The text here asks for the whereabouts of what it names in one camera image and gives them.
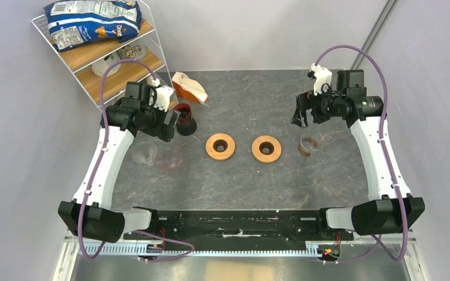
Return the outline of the orange white filter box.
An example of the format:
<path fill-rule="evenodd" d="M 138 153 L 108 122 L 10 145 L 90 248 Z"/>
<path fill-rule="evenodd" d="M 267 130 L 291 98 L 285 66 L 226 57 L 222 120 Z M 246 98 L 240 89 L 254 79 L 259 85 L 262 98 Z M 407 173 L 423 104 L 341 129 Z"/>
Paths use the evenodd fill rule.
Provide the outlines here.
<path fill-rule="evenodd" d="M 177 71 L 172 76 L 172 84 L 178 97 L 199 104 L 205 104 L 208 99 L 208 94 L 203 86 L 183 72 Z"/>

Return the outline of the clear glass dripper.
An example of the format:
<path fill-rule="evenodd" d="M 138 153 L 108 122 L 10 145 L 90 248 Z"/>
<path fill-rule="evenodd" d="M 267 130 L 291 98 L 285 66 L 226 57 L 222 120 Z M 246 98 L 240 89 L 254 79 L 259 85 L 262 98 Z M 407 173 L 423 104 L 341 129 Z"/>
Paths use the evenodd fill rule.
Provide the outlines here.
<path fill-rule="evenodd" d="M 131 146 L 131 158 L 139 164 L 153 165 L 158 147 L 151 142 L 136 143 Z"/>

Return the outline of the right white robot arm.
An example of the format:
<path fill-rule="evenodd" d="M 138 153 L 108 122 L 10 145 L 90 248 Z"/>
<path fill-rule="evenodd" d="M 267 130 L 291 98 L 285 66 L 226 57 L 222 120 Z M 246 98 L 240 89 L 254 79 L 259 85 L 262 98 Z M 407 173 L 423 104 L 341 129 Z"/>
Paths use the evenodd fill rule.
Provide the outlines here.
<path fill-rule="evenodd" d="M 335 117 L 346 121 L 360 150 L 369 185 L 368 202 L 320 210 L 315 232 L 321 239 L 331 239 L 339 229 L 361 236 L 404 234 L 425 211 L 423 198 L 411 194 L 399 172 L 387 121 L 381 119 L 383 100 L 365 93 L 365 88 L 350 88 L 341 94 L 328 89 L 318 95 L 308 91 L 296 96 L 293 124 L 307 127 L 308 114 L 315 124 Z"/>

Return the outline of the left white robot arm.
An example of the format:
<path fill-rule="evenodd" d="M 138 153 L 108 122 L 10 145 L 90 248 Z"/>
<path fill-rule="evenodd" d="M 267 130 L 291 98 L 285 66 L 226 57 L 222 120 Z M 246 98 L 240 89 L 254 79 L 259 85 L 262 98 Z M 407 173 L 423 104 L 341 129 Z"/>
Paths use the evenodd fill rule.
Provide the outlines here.
<path fill-rule="evenodd" d="M 134 207 L 114 211 L 114 185 L 128 148 L 138 133 L 169 142 L 175 134 L 179 112 L 173 88 L 167 85 L 128 82 L 124 97 L 105 108 L 96 151 L 73 199 L 62 201 L 58 214 L 76 236 L 115 243 L 125 233 L 138 230 L 153 239 L 161 230 L 154 211 Z"/>

